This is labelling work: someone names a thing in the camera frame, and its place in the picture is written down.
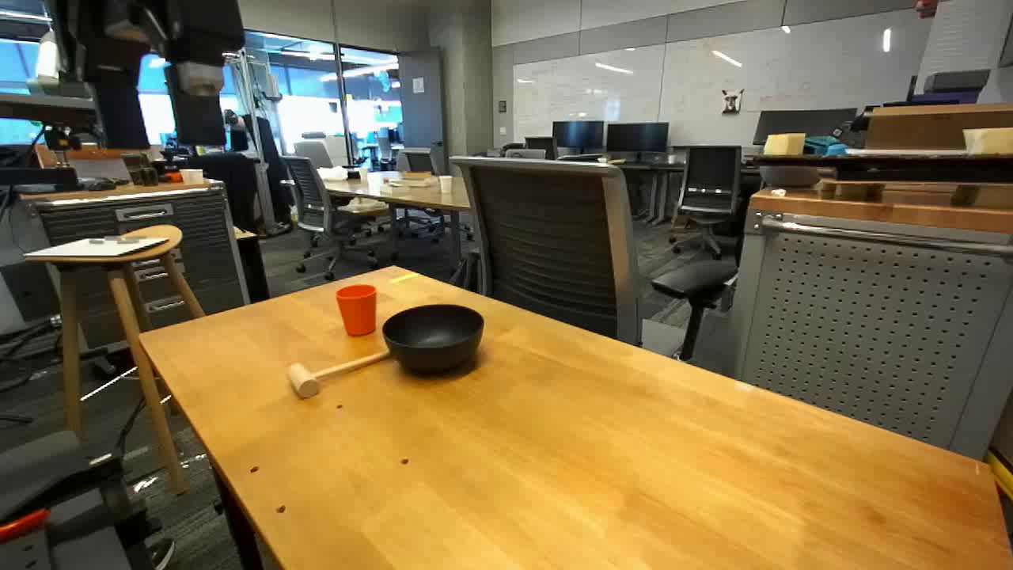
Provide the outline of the left computer monitor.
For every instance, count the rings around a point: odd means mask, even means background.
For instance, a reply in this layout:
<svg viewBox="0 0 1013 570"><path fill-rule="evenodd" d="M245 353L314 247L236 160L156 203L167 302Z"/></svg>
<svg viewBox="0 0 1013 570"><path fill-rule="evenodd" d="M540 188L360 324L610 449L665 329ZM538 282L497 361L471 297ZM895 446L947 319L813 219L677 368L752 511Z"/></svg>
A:
<svg viewBox="0 0 1013 570"><path fill-rule="evenodd" d="M603 124L600 121L556 121L555 124L556 157L600 157L603 152Z"/></svg>

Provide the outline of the wooden stool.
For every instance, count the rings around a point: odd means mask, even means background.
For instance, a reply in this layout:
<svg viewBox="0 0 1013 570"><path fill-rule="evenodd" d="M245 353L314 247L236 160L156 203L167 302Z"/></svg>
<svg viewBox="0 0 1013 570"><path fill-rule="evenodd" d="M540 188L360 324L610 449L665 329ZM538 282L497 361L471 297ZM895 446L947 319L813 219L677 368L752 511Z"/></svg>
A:
<svg viewBox="0 0 1013 570"><path fill-rule="evenodd" d="M119 333L127 340L141 407L156 427L156 449L167 484L182 493L182 469L177 461L177 444L167 424L167 411L160 408L160 389L156 380L156 368L139 343L141 324L135 312L133 292L133 267L135 263L158 263L167 272L167 282L181 294L188 314L192 319L202 318L202 305L192 294L177 252L182 243L182 230L177 225L146 225L114 239L78 239L54 247L32 252L32 261L49 267L56 272L60 287L60 408L64 427L78 434L82 430L82 350L78 350L78 272L97 268L107 282Z"/></svg>

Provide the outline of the right computer monitor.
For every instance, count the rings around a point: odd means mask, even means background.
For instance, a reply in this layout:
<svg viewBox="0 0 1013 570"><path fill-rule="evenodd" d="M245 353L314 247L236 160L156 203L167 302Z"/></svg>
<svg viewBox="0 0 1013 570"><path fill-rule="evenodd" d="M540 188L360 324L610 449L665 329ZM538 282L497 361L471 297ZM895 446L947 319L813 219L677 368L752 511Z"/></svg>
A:
<svg viewBox="0 0 1013 570"><path fill-rule="evenodd" d="M648 157L660 157L665 149L669 149L665 124L610 124L608 127L610 157L634 157L635 161L646 161Z"/></svg>

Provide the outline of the computer monitor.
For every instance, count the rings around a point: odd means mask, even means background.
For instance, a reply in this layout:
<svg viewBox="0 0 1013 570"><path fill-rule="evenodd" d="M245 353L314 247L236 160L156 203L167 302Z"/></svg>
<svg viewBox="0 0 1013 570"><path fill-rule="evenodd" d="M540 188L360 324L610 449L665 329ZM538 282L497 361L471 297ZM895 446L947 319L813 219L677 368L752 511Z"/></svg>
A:
<svg viewBox="0 0 1013 570"><path fill-rule="evenodd" d="M555 124L556 157L600 157L603 152L603 124L600 121L556 121Z"/></svg>
<svg viewBox="0 0 1013 570"><path fill-rule="evenodd" d="M665 149L669 149L665 124L610 124L608 127L610 157L634 157L635 161L646 161L648 157L660 157Z"/></svg>

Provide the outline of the orange plastic cup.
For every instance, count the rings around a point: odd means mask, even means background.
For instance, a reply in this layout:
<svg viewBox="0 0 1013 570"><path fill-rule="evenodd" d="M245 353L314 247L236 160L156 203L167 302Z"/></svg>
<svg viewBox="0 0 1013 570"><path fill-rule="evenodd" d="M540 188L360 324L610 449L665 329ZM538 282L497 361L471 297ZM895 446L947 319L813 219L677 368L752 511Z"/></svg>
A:
<svg viewBox="0 0 1013 570"><path fill-rule="evenodd" d="M335 292L335 302L349 336L371 336L375 329L374 285L345 285Z"/></svg>

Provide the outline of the grey mesh office chair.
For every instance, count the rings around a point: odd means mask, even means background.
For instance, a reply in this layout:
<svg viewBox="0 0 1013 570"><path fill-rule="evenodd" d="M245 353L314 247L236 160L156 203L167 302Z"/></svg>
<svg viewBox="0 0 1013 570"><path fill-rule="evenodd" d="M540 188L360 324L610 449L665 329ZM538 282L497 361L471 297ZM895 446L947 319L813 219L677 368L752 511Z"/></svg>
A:
<svg viewBox="0 0 1013 570"><path fill-rule="evenodd" d="M451 160L479 234L479 292L629 344L642 343L634 211L620 167Z"/></svg>

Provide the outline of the grey drawer cabinet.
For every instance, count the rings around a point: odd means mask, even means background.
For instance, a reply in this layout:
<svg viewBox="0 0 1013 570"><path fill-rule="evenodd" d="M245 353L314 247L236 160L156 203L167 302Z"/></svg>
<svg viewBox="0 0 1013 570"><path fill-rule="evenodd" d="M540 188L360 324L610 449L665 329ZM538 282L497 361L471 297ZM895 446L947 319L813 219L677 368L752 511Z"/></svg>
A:
<svg viewBox="0 0 1013 570"><path fill-rule="evenodd" d="M36 195L27 210L37 215L49 243L122 239L146 229L174 225L181 241L127 254L129 292L141 329L158 329L189 318L164 256L174 256L195 305L204 314L250 302L245 267L233 243L233 219L222 188L148 188L148 191L67 191Z"/></svg>

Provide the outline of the small wooden mallet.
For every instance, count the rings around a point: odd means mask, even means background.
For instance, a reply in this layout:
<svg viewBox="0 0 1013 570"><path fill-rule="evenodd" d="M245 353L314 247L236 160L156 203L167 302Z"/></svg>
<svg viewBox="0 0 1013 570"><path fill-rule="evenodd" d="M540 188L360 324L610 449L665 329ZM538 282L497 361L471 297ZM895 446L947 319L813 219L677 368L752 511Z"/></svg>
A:
<svg viewBox="0 0 1013 570"><path fill-rule="evenodd" d="M291 393L297 400L314 400L326 378L335 378L335 373L345 373L345 371L356 371L356 368L367 368L367 365L375 365L375 361L383 361L383 353L365 356L365 358L354 358L354 361L345 361L345 365L320 368L320 371L309 371L305 365L291 365L285 371L285 378L288 378L288 386L291 386Z"/></svg>

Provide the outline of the black office chair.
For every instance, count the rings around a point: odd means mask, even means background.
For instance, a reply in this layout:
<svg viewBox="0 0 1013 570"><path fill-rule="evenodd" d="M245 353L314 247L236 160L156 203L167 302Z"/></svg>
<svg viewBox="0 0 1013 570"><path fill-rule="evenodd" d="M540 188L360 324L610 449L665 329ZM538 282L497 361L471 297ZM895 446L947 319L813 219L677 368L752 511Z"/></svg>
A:
<svg viewBox="0 0 1013 570"><path fill-rule="evenodd" d="M739 149L689 145L675 203L675 252L731 256L737 252L734 219L739 210Z"/></svg>

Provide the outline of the wooden office desk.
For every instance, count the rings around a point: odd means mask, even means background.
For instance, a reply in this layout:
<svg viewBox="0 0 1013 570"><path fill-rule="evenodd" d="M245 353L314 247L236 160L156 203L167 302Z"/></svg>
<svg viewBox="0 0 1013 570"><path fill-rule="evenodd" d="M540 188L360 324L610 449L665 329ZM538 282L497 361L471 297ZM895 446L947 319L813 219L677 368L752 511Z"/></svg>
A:
<svg viewBox="0 0 1013 570"><path fill-rule="evenodd" d="M403 210L437 210L449 215L449 252L457 256L451 280L464 268L464 229L467 211L464 183L451 173L416 173L416 171L367 171L356 180L337 173L335 167L320 167L324 188L332 197L365 197Z"/></svg>

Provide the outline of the grey rolling office chair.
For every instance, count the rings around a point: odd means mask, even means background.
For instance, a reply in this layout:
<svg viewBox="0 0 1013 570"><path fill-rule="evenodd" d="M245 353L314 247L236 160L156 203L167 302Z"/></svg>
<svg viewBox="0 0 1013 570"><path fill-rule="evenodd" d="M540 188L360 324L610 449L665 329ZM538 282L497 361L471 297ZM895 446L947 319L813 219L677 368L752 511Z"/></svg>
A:
<svg viewBox="0 0 1013 570"><path fill-rule="evenodd" d="M335 275L341 256L375 267L383 261L383 225L389 210L375 201L328 195L320 171L305 157L285 157L285 188L291 195L291 221L307 234L302 268L324 252L324 275Z"/></svg>

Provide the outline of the black bowl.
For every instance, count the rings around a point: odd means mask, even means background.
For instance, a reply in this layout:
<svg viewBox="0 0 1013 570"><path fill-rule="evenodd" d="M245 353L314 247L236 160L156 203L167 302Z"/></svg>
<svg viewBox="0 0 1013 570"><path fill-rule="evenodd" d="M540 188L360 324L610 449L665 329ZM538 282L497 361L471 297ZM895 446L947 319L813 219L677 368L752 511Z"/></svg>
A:
<svg viewBox="0 0 1013 570"><path fill-rule="evenodd" d="M463 305L418 305L383 324L383 343L406 373L457 373L479 361L484 318Z"/></svg>

